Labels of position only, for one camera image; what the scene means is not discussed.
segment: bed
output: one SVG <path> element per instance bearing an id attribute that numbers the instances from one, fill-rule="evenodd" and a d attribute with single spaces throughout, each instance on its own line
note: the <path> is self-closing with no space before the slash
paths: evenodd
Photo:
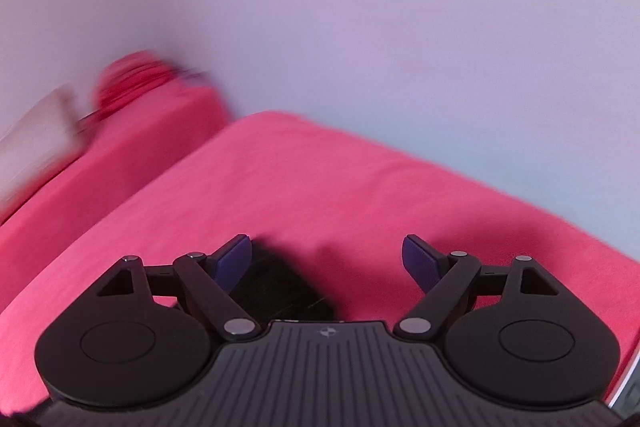
<path id="1" fill-rule="evenodd" d="M 227 123 L 212 87 L 175 79 L 90 128 L 86 152 L 0 227 L 0 311 L 86 230 Z"/>
<path id="2" fill-rule="evenodd" d="M 167 264 L 237 233 L 284 252 L 346 320 L 394 323 L 421 293 L 401 262 L 415 233 L 488 264 L 534 256 L 616 334 L 623 367 L 640 323 L 640 264 L 492 188 L 290 114 L 225 127 L 91 227 L 0 314 L 0 410 L 46 397 L 33 363 L 44 328 L 127 254 Z"/>

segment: wall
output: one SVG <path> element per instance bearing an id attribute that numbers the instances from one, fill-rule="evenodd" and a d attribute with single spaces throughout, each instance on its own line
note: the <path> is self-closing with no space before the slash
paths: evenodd
<path id="1" fill-rule="evenodd" d="M 238 115 L 293 110 L 640 257 L 640 0 L 170 0 Z"/>
<path id="2" fill-rule="evenodd" d="M 0 134 L 71 83 L 83 114 L 99 71 L 140 48 L 169 51 L 166 0 L 0 0 Z"/>

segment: gray ribbed panel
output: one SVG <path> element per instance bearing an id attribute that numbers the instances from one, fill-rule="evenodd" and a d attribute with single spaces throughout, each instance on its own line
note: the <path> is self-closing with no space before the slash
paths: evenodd
<path id="1" fill-rule="evenodd" d="M 323 328 L 336 331 L 326 336 Z M 207 376 L 152 409 L 98 413 L 55 404 L 43 427 L 611 427 L 600 403 L 560 412 L 507 409 L 477 397 L 433 347 L 398 341 L 382 323 L 275 323 L 220 350 Z"/>

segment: pink mattress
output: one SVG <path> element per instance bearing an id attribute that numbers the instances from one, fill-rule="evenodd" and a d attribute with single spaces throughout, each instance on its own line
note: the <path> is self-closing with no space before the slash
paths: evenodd
<path id="1" fill-rule="evenodd" d="M 398 320 L 421 293 L 402 268 L 417 233 L 485 263 L 527 253 L 613 329 L 623 361 L 640 323 L 640 264 L 564 221 L 438 166 L 297 117 L 231 124 L 87 231 L 0 315 L 0 409 L 46 396 L 43 329 L 126 254 L 167 264 L 236 233 L 283 249 L 344 319 Z"/>
<path id="2" fill-rule="evenodd" d="M 0 227 L 0 311 L 84 232 L 227 122 L 213 89 L 173 80 L 100 123 L 86 153 Z"/>

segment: beige object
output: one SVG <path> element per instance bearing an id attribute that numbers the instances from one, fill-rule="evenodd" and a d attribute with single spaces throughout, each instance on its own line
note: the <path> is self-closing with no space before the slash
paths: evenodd
<path id="1" fill-rule="evenodd" d="M 0 137 L 0 223 L 84 149 L 70 91 L 60 87 Z"/>

